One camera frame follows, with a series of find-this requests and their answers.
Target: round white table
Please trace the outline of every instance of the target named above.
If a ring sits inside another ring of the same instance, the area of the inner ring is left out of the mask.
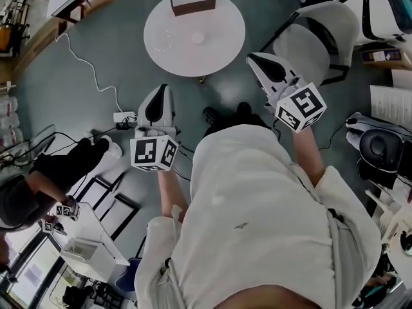
[[[147,18],[144,44],[162,69],[184,77],[202,77],[234,60],[245,32],[243,17],[230,0],[216,0],[216,9],[178,17],[170,0],[163,0]]]

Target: bottle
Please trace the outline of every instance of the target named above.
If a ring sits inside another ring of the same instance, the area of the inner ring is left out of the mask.
[[[0,128],[10,129],[17,128],[20,125],[19,115],[17,113],[12,113],[10,116],[0,117]]]
[[[14,96],[3,97],[0,99],[0,115],[2,116],[10,116],[17,110],[17,107],[17,99]]]
[[[3,130],[0,134],[0,151],[20,144],[23,140],[23,133],[19,128]]]

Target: power strip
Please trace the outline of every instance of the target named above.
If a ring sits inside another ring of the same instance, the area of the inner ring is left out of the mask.
[[[135,122],[137,121],[137,116],[135,112],[114,112],[113,113],[114,122]]]

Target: white box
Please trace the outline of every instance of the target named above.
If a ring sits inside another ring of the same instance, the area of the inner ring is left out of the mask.
[[[97,241],[72,238],[60,252],[63,260],[78,274],[107,283],[116,261]]]
[[[179,145],[169,136],[130,140],[131,165],[146,172],[170,171]]]
[[[296,133],[317,122],[326,110],[326,104],[313,83],[298,89],[280,100],[276,117]]]

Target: white cable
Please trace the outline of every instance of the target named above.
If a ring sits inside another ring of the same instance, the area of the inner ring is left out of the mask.
[[[99,89],[99,87],[98,87],[98,82],[97,82],[97,76],[96,76],[96,69],[95,69],[94,65],[92,65],[92,63],[90,63],[90,62],[88,62],[88,61],[86,61],[86,60],[84,60],[84,59],[80,59],[80,58],[77,57],[76,53],[71,49],[70,37],[69,37],[68,34],[66,34],[66,33],[62,34],[60,37],[56,38],[56,42],[59,41],[60,38],[63,37],[63,36],[66,36],[66,37],[67,37],[67,40],[68,40],[68,42],[69,42],[69,50],[70,50],[70,52],[73,54],[73,56],[74,56],[78,61],[82,61],[82,62],[85,62],[85,63],[89,64],[89,65],[91,66],[91,68],[93,69],[93,74],[94,74],[94,76],[95,76],[95,83],[96,83],[97,91],[102,92],[102,91],[105,91],[105,90],[110,89],[110,88],[113,88],[113,89],[115,90],[115,100],[116,100],[117,108],[120,110],[121,113],[123,113],[123,110],[120,108],[120,106],[118,105],[118,101],[117,101],[117,88],[114,87],[114,86],[109,86],[109,87],[106,87],[106,88],[104,88],[104,89]]]

